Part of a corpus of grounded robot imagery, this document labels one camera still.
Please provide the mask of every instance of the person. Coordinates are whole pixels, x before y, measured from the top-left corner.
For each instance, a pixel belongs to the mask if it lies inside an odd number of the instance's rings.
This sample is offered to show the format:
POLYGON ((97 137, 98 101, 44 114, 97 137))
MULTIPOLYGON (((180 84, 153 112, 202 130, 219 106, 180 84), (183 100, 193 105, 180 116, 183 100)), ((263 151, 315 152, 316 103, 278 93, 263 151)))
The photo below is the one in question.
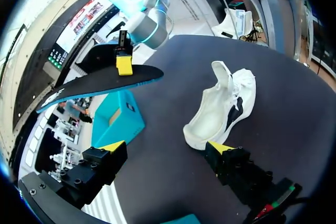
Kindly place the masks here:
POLYGON ((75 105, 72 101, 60 102, 58 105, 64 108, 75 120, 92 123, 92 118, 87 114, 87 111, 75 105))

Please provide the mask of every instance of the screw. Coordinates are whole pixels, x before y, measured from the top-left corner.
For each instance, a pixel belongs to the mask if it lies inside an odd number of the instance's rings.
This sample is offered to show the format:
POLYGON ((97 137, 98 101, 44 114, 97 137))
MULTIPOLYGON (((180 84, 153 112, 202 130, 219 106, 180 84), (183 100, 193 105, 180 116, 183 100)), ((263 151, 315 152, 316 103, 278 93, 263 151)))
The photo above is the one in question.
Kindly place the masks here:
POLYGON ((95 169, 95 168, 97 168, 98 164, 93 163, 93 164, 91 164, 90 166, 91 166, 92 169, 95 169))
POLYGON ((75 183, 75 185, 80 185, 80 184, 82 184, 82 180, 79 179, 79 178, 76 178, 74 183, 75 183))
POLYGON ((36 194, 36 190, 35 189, 32 189, 29 191, 30 195, 34 196, 36 194))
POLYGON ((65 175, 67 175, 67 172, 65 170, 62 170, 59 175, 61 175, 61 177, 64 177, 65 175))

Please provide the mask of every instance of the black platform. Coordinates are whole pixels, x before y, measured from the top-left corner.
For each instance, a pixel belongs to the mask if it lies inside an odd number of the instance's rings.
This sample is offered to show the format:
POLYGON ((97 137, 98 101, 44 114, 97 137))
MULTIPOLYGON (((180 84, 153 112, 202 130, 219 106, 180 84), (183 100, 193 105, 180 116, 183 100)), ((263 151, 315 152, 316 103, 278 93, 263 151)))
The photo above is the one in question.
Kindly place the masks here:
MULTIPOLYGON (((201 223, 241 223, 249 208, 223 187, 202 155, 184 140, 182 128, 195 115, 202 91, 216 78, 211 62, 234 72, 250 69, 257 96, 249 118, 234 126, 229 146, 243 146, 275 182, 288 177, 316 188, 335 136, 336 95, 304 65, 263 46, 207 36, 175 36, 147 65, 162 80, 132 89, 146 128, 128 145, 129 159, 115 184, 129 224, 161 223, 194 213, 201 223)), ((299 206, 291 207, 291 217, 299 206)))

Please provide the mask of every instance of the shoe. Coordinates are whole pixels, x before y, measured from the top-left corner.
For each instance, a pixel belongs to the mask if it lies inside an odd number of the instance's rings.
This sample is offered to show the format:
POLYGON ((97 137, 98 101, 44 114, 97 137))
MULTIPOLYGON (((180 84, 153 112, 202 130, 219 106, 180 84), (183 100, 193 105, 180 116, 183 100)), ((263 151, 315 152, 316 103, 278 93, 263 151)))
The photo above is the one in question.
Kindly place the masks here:
POLYGON ((250 70, 234 74, 222 61, 213 61, 217 84, 203 91, 200 108, 183 127, 187 144, 205 150, 208 141, 223 144, 233 126, 250 116, 256 98, 256 80, 250 70))

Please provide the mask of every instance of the cable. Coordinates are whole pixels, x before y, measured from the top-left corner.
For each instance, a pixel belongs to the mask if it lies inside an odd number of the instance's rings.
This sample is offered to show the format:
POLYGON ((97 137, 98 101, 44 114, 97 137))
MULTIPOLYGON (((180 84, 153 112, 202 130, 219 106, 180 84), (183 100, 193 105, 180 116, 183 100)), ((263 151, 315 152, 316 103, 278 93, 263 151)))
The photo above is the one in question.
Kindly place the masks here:
MULTIPOLYGON (((321 35, 320 20, 319 19, 317 20, 317 24, 318 24, 318 28, 319 28, 319 35, 321 35)), ((323 52, 320 53, 320 63, 319 63, 319 68, 318 68, 317 73, 316 73, 317 75, 319 75, 321 64, 322 64, 322 55, 324 55, 324 43, 322 43, 322 44, 323 44, 323 46, 321 48, 322 48, 323 52)))
POLYGON ((226 0, 223 0, 223 1, 224 1, 224 3, 225 3, 226 8, 227 8, 227 12, 229 13, 229 15, 230 15, 230 17, 231 17, 231 21, 232 21, 233 27, 235 28, 236 37, 237 37, 237 39, 238 39, 239 37, 238 37, 238 33, 237 33, 237 28, 236 28, 236 24, 233 22, 232 13, 230 12, 230 8, 229 8, 229 6, 228 6, 226 0))

